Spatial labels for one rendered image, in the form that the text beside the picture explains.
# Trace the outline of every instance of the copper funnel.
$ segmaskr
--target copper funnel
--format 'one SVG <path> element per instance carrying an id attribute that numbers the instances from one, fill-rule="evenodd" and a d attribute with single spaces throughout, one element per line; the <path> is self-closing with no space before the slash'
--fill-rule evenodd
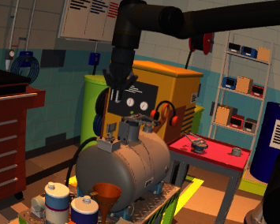
<path id="1" fill-rule="evenodd" d="M 109 213 L 110 209 L 117 203 L 118 198 L 121 196 L 122 191 L 119 187 L 107 184 L 98 183 L 93 186 L 93 192 L 96 193 L 95 199 L 99 205 L 99 209 L 102 215 L 102 224 L 106 223 L 106 215 Z"/>

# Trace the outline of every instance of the black robotic arm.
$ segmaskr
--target black robotic arm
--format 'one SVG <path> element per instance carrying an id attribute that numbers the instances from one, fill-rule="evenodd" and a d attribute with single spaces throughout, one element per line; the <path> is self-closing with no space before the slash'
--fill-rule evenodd
<path id="1" fill-rule="evenodd" d="M 123 0 L 114 29 L 111 63 L 103 70 L 111 87 L 110 100 L 120 101 L 122 92 L 137 79 L 133 74 L 134 49 L 141 32 L 159 32 L 188 39 L 210 32 L 280 25 L 280 1 L 257 2 L 183 13 L 173 6 L 152 6 L 141 0 Z"/>

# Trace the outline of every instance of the black control panel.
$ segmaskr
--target black control panel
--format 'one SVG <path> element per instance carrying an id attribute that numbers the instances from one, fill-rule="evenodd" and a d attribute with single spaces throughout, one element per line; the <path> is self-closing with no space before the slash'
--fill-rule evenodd
<path id="1" fill-rule="evenodd" d="M 107 112 L 121 117 L 137 113 L 150 117 L 150 113 L 155 109 L 158 90 L 158 86 L 135 82 L 129 89 L 123 91 L 119 103 L 109 101 Z"/>

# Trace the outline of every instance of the blue barrel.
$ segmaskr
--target blue barrel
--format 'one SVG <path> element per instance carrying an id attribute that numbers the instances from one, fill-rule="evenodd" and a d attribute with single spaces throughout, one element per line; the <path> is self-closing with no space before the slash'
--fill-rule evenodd
<path id="1" fill-rule="evenodd" d="M 46 224 L 69 222 L 69 188 L 49 182 L 45 187 Z"/>
<path id="2" fill-rule="evenodd" d="M 71 221 L 78 224 L 96 224 L 99 206 L 90 196 L 78 197 L 71 203 Z"/>
<path id="3" fill-rule="evenodd" d="M 280 153 L 280 104 L 268 102 L 250 174 L 268 183 Z"/>

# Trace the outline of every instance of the floor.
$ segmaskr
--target floor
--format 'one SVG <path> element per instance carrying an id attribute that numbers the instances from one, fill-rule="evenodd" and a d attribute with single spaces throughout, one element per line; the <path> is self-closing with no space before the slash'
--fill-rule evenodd
<path id="1" fill-rule="evenodd" d="M 26 161 L 27 189 L 24 198 L 16 200 L 13 196 L 0 200 L 0 224 L 17 224 L 17 214 L 31 206 L 31 199 L 44 192 L 44 186 L 49 182 L 64 182 L 70 159 L 75 154 L 78 145 L 64 147 Z M 173 224 L 209 224 L 214 223 L 218 214 L 229 178 L 190 166 L 189 175 L 203 180 L 185 206 L 175 215 Z M 73 167 L 71 177 L 75 176 Z M 182 190 L 188 186 L 186 181 Z M 236 191 L 225 224 L 243 223 L 245 215 L 262 200 L 262 196 L 253 195 L 241 190 Z"/>

